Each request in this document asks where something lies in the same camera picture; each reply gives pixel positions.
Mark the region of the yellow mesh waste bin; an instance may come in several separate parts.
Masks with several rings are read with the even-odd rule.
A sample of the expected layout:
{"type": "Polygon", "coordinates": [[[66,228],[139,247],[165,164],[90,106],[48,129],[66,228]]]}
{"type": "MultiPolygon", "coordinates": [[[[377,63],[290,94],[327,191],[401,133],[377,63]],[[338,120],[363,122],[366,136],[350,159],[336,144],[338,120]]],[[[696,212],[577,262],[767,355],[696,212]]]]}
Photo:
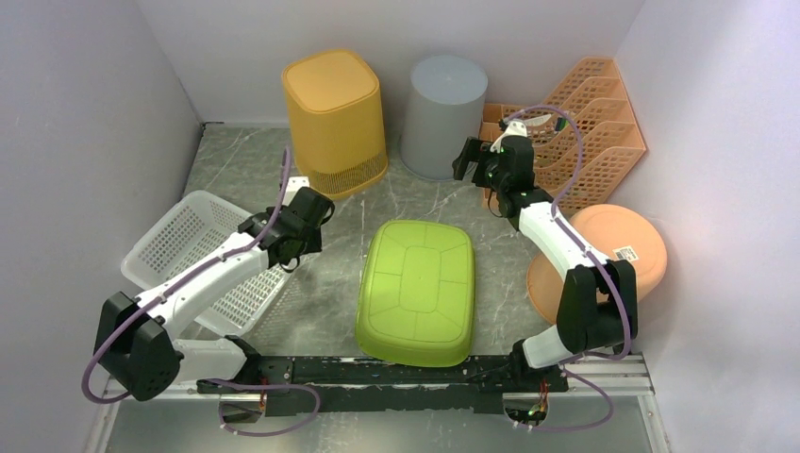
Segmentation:
{"type": "Polygon", "coordinates": [[[380,82],[348,49],[330,49],[289,64],[281,75],[294,163],[312,189],[342,199],[387,172],[380,82]]]}

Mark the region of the orange plastic bucket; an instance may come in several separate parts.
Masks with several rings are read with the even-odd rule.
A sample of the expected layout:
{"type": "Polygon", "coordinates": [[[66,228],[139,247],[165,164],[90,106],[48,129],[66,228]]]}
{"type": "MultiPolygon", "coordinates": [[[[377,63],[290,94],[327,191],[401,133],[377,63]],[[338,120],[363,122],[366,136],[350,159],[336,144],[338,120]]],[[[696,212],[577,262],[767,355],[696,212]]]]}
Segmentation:
{"type": "MultiPolygon", "coordinates": [[[[570,224],[608,257],[632,264],[639,301],[663,279],[668,263],[665,243],[655,227],[637,212],[611,204],[594,205],[577,211],[570,224]]],[[[562,291],[562,279],[556,269],[544,254],[539,254],[531,261],[526,278],[533,307],[549,324],[554,324],[562,291]]]]}

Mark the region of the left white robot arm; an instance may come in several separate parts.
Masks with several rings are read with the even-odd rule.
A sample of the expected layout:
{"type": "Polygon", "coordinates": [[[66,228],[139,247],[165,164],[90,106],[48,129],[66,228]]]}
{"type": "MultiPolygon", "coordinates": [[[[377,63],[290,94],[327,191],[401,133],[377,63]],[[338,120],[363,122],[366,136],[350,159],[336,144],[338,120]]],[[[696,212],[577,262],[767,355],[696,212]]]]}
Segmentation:
{"type": "Polygon", "coordinates": [[[146,401],[175,382],[223,379],[246,393],[259,384],[258,353],[239,336],[208,324],[219,340],[181,341],[178,334],[233,289],[276,265],[322,249],[321,227],[332,200],[309,187],[263,212],[242,217],[223,243],[183,272],[136,297],[116,293],[101,310],[95,347],[81,388],[98,404],[89,379],[101,365],[128,395],[146,401]]]}

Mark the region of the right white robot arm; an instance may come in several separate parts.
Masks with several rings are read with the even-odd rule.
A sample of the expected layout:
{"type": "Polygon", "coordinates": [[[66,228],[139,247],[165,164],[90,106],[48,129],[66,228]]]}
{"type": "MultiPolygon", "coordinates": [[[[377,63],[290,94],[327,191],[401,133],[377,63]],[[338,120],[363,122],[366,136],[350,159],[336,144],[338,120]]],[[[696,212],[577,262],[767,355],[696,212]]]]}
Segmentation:
{"type": "Polygon", "coordinates": [[[452,163],[462,180],[470,166],[472,181],[498,200],[499,215],[534,243],[562,283],[557,320],[546,331],[513,347],[517,360],[509,379],[519,390],[533,390],[545,367],[583,355],[602,356],[620,346],[625,356],[638,333],[637,282],[632,264],[591,246],[560,213],[554,198],[535,183],[534,149],[525,135],[507,135],[498,143],[467,138],[452,163]]]}

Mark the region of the green plastic basin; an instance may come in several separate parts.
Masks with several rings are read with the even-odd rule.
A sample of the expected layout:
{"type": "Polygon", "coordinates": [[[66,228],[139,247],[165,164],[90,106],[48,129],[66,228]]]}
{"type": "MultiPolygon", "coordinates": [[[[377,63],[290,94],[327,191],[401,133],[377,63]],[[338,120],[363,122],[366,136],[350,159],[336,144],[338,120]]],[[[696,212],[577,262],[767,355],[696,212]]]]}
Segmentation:
{"type": "Polygon", "coordinates": [[[475,330],[475,251],[466,231],[392,220],[370,242],[360,282],[360,350],[397,364],[443,368],[464,362],[475,330]]]}

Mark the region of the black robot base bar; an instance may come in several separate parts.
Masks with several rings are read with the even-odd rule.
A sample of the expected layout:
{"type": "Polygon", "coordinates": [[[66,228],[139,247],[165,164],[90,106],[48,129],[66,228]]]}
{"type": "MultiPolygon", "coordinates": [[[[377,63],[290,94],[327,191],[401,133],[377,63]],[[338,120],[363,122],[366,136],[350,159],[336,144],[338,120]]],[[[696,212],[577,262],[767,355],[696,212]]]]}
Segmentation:
{"type": "Polygon", "coordinates": [[[514,394],[533,397],[568,390],[556,366],[533,369],[512,355],[476,355],[450,367],[402,365],[367,357],[261,356],[228,387],[210,379],[199,394],[225,402],[247,395],[266,416],[320,412],[448,411],[503,414],[514,394]]]}

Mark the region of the grey plastic bin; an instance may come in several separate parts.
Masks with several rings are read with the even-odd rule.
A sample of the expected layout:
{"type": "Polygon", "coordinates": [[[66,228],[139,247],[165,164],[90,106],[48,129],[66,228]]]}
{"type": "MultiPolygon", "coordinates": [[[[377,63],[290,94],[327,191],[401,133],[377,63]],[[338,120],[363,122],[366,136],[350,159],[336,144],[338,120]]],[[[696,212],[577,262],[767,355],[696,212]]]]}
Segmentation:
{"type": "Polygon", "coordinates": [[[416,63],[399,139],[400,159],[414,175],[453,177],[452,162],[480,129],[489,80],[470,59],[435,55],[416,63]]]}

